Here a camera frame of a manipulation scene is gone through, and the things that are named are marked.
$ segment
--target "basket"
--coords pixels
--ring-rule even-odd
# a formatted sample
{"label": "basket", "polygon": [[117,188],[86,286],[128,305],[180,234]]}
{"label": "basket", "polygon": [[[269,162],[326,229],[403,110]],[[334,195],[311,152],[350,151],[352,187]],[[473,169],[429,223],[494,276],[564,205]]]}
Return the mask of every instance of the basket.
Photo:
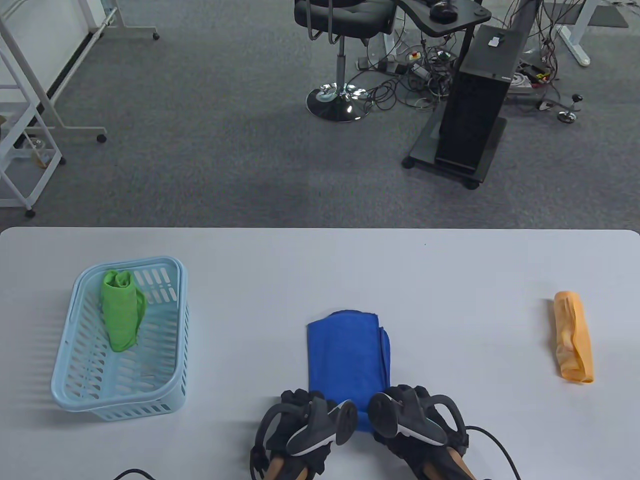
{"label": "basket", "polygon": [[[138,343],[109,345],[100,289],[109,270],[129,270],[148,300]],[[189,309],[187,272],[171,257],[91,267],[74,284],[51,378],[51,393],[68,412],[113,421],[178,410],[186,397]]]}

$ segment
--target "chrome chair base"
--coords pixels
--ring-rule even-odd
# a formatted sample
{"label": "chrome chair base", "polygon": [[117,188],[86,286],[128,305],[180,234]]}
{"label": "chrome chair base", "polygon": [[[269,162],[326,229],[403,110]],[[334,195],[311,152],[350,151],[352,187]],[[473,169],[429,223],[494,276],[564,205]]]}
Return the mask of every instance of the chrome chair base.
{"label": "chrome chair base", "polygon": [[368,98],[369,94],[363,88],[345,84],[338,92],[335,82],[328,83],[307,95],[307,109],[330,122],[354,122],[369,113],[364,109],[364,100]]}

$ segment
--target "black computer tower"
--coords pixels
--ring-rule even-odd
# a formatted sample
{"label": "black computer tower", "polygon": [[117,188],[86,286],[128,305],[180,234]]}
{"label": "black computer tower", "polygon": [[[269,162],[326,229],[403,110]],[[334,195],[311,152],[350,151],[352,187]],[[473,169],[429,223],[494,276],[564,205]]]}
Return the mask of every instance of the black computer tower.
{"label": "black computer tower", "polygon": [[521,40],[517,31],[487,25],[476,31],[442,117],[437,162],[476,169],[518,66]]}

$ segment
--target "chair seat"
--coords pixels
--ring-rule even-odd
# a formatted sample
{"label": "chair seat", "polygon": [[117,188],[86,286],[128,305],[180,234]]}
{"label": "chair seat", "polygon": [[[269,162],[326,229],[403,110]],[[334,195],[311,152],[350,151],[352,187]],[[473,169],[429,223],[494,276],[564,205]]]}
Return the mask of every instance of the chair seat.
{"label": "chair seat", "polygon": [[[394,0],[363,0],[351,6],[340,7],[337,5],[345,4],[340,3],[340,0],[334,0],[333,4],[334,35],[372,38],[380,32],[391,33],[396,14]],[[328,31],[327,5],[327,0],[311,0],[311,27],[314,30]],[[298,25],[307,26],[307,0],[295,0],[294,16]]]}

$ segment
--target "white shelf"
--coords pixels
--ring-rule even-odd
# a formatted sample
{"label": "white shelf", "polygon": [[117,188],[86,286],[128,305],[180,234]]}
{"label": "white shelf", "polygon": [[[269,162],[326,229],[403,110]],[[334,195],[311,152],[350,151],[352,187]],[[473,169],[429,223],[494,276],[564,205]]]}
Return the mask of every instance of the white shelf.
{"label": "white shelf", "polygon": [[[3,138],[0,140],[0,180],[2,180],[0,195],[13,197],[0,198],[0,207],[25,207],[27,217],[33,217],[35,215],[33,204],[38,200],[53,171],[62,160],[62,153],[36,106],[29,101],[25,86],[20,82],[20,78],[2,49],[0,49],[0,59],[15,80],[15,88],[11,85],[0,85],[0,90],[18,89],[24,99],[21,102],[0,102],[0,115],[7,120],[2,125]],[[33,119],[41,129],[40,140],[45,143],[45,150],[36,151],[31,139],[26,135],[27,128]],[[25,135],[25,148],[14,148],[16,141],[22,135]],[[51,158],[44,169],[33,160],[33,156],[38,154],[47,154]]]}
{"label": "white shelf", "polygon": [[11,126],[9,133],[4,135],[0,141],[0,159],[2,159],[13,148],[13,144],[20,138],[24,129],[29,126],[30,121],[36,115],[36,109],[34,105],[27,102],[0,103],[0,115],[7,119],[7,122],[2,125],[3,132],[6,125]]}

